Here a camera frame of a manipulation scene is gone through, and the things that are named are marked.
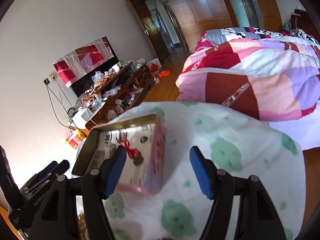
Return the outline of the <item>red cord coin pendant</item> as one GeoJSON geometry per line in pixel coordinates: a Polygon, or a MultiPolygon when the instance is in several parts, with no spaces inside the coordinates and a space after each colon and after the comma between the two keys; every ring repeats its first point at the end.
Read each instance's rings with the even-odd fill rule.
{"type": "Polygon", "coordinates": [[[130,159],[133,160],[133,164],[135,166],[142,165],[142,163],[144,162],[144,158],[143,158],[141,152],[137,148],[132,148],[130,146],[130,142],[127,139],[125,139],[124,142],[120,142],[119,139],[116,139],[116,142],[120,146],[124,146],[124,148],[127,152],[127,155],[129,156],[130,159]]]}

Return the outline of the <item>wooden bed headboard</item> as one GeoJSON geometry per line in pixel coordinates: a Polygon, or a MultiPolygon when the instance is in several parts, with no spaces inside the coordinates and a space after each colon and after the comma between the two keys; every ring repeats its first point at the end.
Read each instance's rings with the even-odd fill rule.
{"type": "Polygon", "coordinates": [[[313,36],[319,42],[319,31],[313,23],[311,17],[305,10],[295,9],[291,14],[291,29],[302,29],[307,34],[313,36]]]}

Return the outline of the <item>red yellow gift box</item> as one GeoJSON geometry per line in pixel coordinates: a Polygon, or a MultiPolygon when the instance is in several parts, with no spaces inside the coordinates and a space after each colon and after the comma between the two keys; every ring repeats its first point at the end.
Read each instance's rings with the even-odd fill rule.
{"type": "Polygon", "coordinates": [[[68,144],[71,146],[73,149],[77,149],[80,145],[80,143],[86,138],[86,135],[82,133],[81,130],[76,129],[74,130],[71,135],[69,135],[66,140],[65,144],[68,144]]]}

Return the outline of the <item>white appliance box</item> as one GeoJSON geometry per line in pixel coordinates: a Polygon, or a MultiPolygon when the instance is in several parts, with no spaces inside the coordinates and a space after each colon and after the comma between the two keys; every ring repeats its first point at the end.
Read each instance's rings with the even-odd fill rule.
{"type": "Polygon", "coordinates": [[[83,108],[75,114],[75,116],[72,117],[73,124],[80,128],[85,129],[87,122],[90,120],[90,118],[93,116],[93,113],[88,108],[83,108]]]}

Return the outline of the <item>white green patterned tablecloth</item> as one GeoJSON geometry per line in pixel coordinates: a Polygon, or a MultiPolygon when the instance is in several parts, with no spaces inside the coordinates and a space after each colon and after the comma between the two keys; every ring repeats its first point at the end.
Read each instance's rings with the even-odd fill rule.
{"type": "Polygon", "coordinates": [[[126,162],[103,200],[116,239],[295,239],[306,182],[288,135],[213,103],[144,102],[93,128],[72,174],[126,162]]]}

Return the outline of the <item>wooden tv cabinet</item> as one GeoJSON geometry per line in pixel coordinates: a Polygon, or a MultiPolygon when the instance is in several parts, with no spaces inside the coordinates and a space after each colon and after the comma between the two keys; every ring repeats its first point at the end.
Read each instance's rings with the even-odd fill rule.
{"type": "Polygon", "coordinates": [[[128,64],[111,78],[83,94],[77,100],[77,111],[88,108],[93,116],[86,124],[86,129],[107,123],[125,111],[141,103],[154,84],[153,76],[147,64],[136,70],[128,64]]]}

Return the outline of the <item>patchwork pink quilt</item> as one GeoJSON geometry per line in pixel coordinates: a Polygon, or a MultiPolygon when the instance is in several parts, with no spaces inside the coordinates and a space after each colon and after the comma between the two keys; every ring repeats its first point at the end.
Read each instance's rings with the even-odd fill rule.
{"type": "Polygon", "coordinates": [[[302,29],[205,31],[176,86],[178,101],[223,105],[319,147],[319,42],[302,29]]]}

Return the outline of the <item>orange item on floor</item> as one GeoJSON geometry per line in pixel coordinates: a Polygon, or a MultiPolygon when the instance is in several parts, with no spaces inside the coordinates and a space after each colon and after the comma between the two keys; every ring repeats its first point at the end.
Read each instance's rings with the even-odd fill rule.
{"type": "Polygon", "coordinates": [[[164,70],[164,71],[156,74],[156,76],[157,76],[159,79],[161,79],[161,78],[163,78],[163,77],[169,76],[170,74],[171,74],[171,71],[170,71],[170,70],[164,70]]]}

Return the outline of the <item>pink cookie tin box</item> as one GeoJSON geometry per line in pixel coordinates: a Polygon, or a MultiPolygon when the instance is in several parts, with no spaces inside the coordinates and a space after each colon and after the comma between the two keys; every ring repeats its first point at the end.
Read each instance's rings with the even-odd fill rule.
{"type": "Polygon", "coordinates": [[[84,140],[72,174],[83,176],[99,168],[122,146],[126,161],[118,190],[157,194],[161,189],[166,129],[156,113],[95,126],[84,140]]]}

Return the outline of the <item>black television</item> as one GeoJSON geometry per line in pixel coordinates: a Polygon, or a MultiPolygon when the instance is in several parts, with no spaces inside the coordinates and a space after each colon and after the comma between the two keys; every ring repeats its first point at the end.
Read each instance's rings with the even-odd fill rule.
{"type": "Polygon", "coordinates": [[[76,96],[81,96],[94,83],[95,72],[104,73],[119,62],[106,36],[75,50],[85,74],[71,85],[76,96]]]}

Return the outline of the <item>red patchwork tv cover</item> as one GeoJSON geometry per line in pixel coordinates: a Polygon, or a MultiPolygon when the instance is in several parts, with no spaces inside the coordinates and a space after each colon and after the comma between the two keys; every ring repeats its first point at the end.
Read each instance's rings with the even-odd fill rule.
{"type": "Polygon", "coordinates": [[[53,66],[66,87],[116,58],[107,37],[102,37],[68,53],[53,63],[53,66]]]}

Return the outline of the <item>wall power socket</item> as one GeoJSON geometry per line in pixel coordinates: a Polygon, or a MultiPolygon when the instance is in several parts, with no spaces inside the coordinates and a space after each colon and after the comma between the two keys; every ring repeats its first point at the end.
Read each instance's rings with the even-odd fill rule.
{"type": "Polygon", "coordinates": [[[50,74],[45,80],[44,84],[49,85],[51,82],[56,81],[56,75],[55,73],[50,74]]]}

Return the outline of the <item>wooden door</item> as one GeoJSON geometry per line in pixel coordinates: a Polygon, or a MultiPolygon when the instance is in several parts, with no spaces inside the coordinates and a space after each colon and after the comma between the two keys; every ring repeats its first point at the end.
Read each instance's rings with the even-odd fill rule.
{"type": "Polygon", "coordinates": [[[153,50],[155,51],[160,63],[170,55],[167,46],[161,36],[161,32],[157,28],[150,10],[146,3],[142,0],[129,0],[138,19],[141,22],[144,33],[147,35],[153,50]]]}

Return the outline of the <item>wooden wardrobe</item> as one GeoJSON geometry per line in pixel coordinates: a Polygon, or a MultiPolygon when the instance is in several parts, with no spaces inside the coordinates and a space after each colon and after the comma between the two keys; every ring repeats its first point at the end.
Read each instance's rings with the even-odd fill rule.
{"type": "Polygon", "coordinates": [[[236,27],[240,23],[231,0],[168,0],[168,2],[182,30],[182,43],[189,50],[195,48],[197,40],[205,31],[236,27]]]}

